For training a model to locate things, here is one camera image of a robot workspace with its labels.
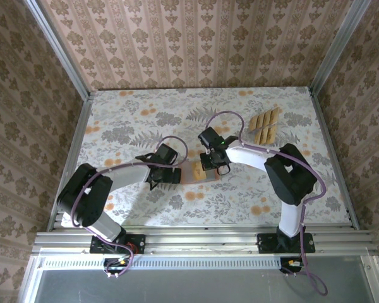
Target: floral tablecloth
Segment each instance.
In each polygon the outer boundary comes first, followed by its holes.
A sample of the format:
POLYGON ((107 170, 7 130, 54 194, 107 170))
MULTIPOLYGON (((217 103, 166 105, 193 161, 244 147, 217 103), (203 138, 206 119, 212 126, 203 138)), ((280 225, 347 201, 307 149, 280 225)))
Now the floral tablecloth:
MULTIPOLYGON (((280 114, 272 146, 295 144, 328 188, 322 199, 307 207, 305 222, 349 223, 305 87, 97 92, 78 165, 109 167, 128 162, 152 152, 162 136, 171 134, 187 142, 189 159, 196 160, 203 152, 197 136, 214 113, 235 110, 249 121, 276 106, 280 114)), ((226 137, 238 134, 240 121, 234 115, 221 115, 212 126, 226 137)), ((243 136, 253 142, 254 135, 245 132, 243 136)), ((183 154, 180 142, 167 143, 183 154)), ((159 185, 149 191, 149 185, 141 183, 118 189, 109 195, 105 212, 124 225, 278 224, 280 201, 266 173, 241 164, 232 164, 231 169, 221 180, 204 184, 159 185)), ((320 191, 318 182, 315 191, 320 191)), ((62 226, 71 226, 67 214, 62 226)))

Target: wooden block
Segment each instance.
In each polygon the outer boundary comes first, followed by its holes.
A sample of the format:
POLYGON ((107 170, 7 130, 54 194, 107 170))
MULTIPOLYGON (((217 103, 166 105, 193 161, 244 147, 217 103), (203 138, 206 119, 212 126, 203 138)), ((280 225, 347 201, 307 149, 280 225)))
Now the wooden block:
POLYGON ((260 144, 261 132, 262 132, 262 129, 259 129, 257 133, 255 134, 255 137, 254 137, 255 144, 260 144))
POLYGON ((268 124, 270 124, 270 118, 271 118, 271 111, 272 110, 269 110, 268 112, 266 112, 264 114, 264 121, 263 121, 263 126, 267 126, 268 124))
POLYGON ((271 126, 267 134, 267 144, 274 143, 276 134, 277 134, 277 125, 271 126))
POLYGON ((255 115, 254 117, 250 119, 250 125, 248 126, 248 131, 253 131, 256 128, 257 118, 258 118, 258 115, 255 115))
POLYGON ((260 144, 265 144, 267 142, 267 136, 268 136, 268 127, 263 128, 263 131, 261 133, 261 139, 260 144))
POLYGON ((274 124, 278 121, 279 107, 276 107, 271 112, 270 124, 274 124))
POLYGON ((194 173, 194 179, 196 181, 205 180, 207 178, 207 173, 202 169, 202 164, 200 161, 193 162, 192 169, 194 173))
POLYGON ((264 113, 259 115, 257 118, 257 125, 256 125, 257 129, 263 127, 263 120, 264 120, 264 113))

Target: white arm segment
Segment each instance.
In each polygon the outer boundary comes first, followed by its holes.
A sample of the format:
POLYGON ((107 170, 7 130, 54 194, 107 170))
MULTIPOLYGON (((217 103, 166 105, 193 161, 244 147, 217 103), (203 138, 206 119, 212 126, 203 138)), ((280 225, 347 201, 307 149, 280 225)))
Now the white arm segment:
POLYGON ((255 167, 256 169, 261 169, 264 172, 267 171, 264 163, 267 161, 269 154, 244 147, 238 140, 229 145, 226 150, 226 155, 232 163, 242 163, 255 167))
POLYGON ((285 235, 292 238, 299 232, 303 202, 298 206, 289 205, 285 202, 281 203, 279 229, 281 229, 285 235))
MULTIPOLYGON (((132 160, 129 163, 141 162, 140 160, 132 160)), ((127 166, 123 169, 112 170, 106 172, 104 176, 110 177, 112 180, 112 186, 109 192, 111 193, 115 189, 128 186, 130 184, 145 182, 149 176, 150 168, 147 165, 127 166)))
MULTIPOLYGON (((140 160, 133 160, 131 162, 141 162, 140 160)), ((112 186, 109 192, 134 184, 137 182, 145 182, 150 173, 150 168, 147 165, 128 166, 119 170, 112 170, 106 172, 104 176, 110 177, 112 186)), ((88 227, 93 233, 100 235, 105 240, 112 242, 121 232, 120 224, 116 223, 104 211, 100 218, 95 223, 88 227)))
MULTIPOLYGON (((243 147, 238 140, 229 145, 226 154, 232 163, 243 163, 256 169, 261 169, 264 172, 267 171, 264 163, 267 161, 267 158, 271 157, 268 153, 243 147)), ((299 206, 295 206, 282 201, 279 229, 288 237, 294 237, 299 232, 301 215, 302 203, 299 206)))

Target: vent grille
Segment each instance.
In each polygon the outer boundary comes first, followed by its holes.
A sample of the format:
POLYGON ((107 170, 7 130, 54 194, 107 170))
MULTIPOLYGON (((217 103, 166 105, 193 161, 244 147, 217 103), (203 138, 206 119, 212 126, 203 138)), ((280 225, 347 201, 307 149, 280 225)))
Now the vent grille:
POLYGON ((152 258, 133 260, 135 269, 224 270, 279 269, 280 259, 272 258, 152 258))
MULTIPOLYGON (((84 259, 46 257, 43 270, 99 270, 103 269, 102 255, 84 259)), ((133 260, 132 270, 272 270, 280 268, 279 257, 244 258, 180 258, 140 256, 133 260)))

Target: wall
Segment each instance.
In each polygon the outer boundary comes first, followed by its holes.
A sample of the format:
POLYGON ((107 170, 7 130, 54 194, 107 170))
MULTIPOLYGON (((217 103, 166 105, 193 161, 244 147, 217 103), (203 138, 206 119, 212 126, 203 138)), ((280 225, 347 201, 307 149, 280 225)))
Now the wall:
POLYGON ((318 97, 357 216, 379 250, 379 1, 371 2, 318 97))
POLYGON ((46 228, 81 99, 22 1, 0 0, 0 302, 46 228))
POLYGON ((351 0, 41 0, 91 90, 308 86, 351 0))

